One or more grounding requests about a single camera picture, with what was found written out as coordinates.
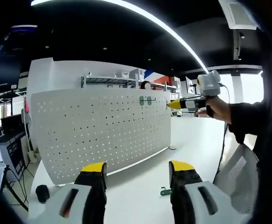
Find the pegboard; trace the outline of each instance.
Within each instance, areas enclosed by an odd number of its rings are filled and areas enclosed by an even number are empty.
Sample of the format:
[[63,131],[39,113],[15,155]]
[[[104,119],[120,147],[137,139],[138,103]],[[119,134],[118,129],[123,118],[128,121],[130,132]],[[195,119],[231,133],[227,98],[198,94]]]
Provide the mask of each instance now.
[[[155,99],[140,105],[139,98]],[[54,184],[75,181],[81,168],[105,161],[107,172],[135,164],[170,144],[168,92],[71,89],[31,96],[43,164]]]

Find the glass window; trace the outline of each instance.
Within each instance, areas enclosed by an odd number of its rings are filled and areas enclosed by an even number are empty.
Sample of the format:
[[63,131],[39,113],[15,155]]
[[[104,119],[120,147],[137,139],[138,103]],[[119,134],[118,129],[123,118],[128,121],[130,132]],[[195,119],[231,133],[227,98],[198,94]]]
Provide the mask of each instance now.
[[[24,97],[18,96],[13,98],[13,115],[20,114],[21,110],[24,108]],[[3,118],[3,113],[6,117],[11,116],[11,104],[0,104],[0,126],[1,126],[1,118]]]
[[263,100],[263,78],[261,75],[241,74],[243,98],[245,103],[253,104]]
[[234,103],[234,89],[231,74],[220,75],[220,77],[221,83],[225,85],[229,90],[230,99],[228,96],[228,91],[225,87],[221,87],[221,94],[219,94],[219,98],[225,101],[226,103],[232,104]]

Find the green clip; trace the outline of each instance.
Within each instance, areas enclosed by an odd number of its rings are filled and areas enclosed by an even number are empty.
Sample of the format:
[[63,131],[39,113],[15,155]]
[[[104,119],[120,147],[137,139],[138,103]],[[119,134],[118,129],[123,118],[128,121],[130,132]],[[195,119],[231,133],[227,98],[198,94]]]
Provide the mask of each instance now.
[[165,195],[170,195],[172,190],[171,189],[167,189],[165,187],[161,187],[163,190],[160,192],[161,196],[165,196]]
[[151,105],[151,97],[147,97],[147,104]]
[[147,101],[147,104],[148,105],[151,105],[152,104],[152,101],[156,101],[156,98],[155,99],[151,99],[151,97],[147,97],[147,99],[144,99],[143,96],[141,96],[139,98],[139,101],[140,101],[140,105],[143,106],[144,105],[144,101]]
[[140,105],[143,106],[144,105],[144,97],[140,97]]

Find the ceiling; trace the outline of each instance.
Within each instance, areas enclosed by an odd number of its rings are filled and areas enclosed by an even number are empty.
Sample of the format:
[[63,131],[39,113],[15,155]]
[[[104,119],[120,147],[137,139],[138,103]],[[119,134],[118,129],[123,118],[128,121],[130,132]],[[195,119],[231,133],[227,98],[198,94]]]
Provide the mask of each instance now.
[[[89,60],[130,65],[164,75],[200,65],[171,35],[145,17],[114,4],[98,1],[52,1],[30,7],[29,0],[7,2],[0,10],[0,44],[7,50],[22,48],[22,71],[31,60]],[[241,61],[233,60],[233,31],[217,0],[128,0],[155,15],[209,66],[260,64],[257,31],[242,30]],[[14,32],[2,42],[12,25],[37,25],[35,32]]]

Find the chair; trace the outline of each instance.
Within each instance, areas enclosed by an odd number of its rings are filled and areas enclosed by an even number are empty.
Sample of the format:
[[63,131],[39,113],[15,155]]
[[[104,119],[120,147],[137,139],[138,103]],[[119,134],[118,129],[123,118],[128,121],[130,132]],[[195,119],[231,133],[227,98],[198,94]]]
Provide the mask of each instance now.
[[231,198],[234,209],[242,214],[253,213],[258,193],[257,163],[253,151],[241,144],[214,181]]

